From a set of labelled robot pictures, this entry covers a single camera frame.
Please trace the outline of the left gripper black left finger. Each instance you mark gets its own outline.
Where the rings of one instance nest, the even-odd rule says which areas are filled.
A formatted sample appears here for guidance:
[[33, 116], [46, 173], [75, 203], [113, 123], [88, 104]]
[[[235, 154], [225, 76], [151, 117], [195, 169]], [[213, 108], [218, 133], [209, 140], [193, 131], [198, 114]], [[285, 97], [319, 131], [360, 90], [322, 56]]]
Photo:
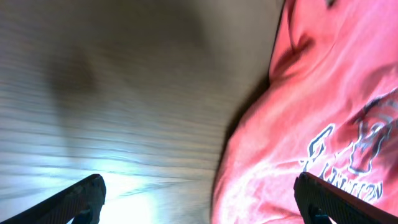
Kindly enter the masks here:
[[103, 177], [92, 174], [2, 224], [98, 224], [105, 197]]

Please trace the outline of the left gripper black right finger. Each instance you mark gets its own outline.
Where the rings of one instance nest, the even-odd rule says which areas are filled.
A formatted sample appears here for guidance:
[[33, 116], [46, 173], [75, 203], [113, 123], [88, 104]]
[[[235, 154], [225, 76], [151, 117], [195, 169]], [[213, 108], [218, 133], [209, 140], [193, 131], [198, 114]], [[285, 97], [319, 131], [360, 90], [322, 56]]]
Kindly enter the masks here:
[[397, 217], [302, 172], [294, 183], [294, 197], [305, 224], [397, 224]]

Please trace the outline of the red printed t-shirt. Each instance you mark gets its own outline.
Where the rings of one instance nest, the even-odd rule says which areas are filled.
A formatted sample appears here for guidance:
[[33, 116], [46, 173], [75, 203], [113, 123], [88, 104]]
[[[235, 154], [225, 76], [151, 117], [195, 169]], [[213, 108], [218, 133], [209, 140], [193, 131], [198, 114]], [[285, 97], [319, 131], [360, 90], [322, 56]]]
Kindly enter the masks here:
[[397, 214], [397, 0], [286, 1], [268, 90], [230, 137], [212, 223], [302, 223], [301, 172]]

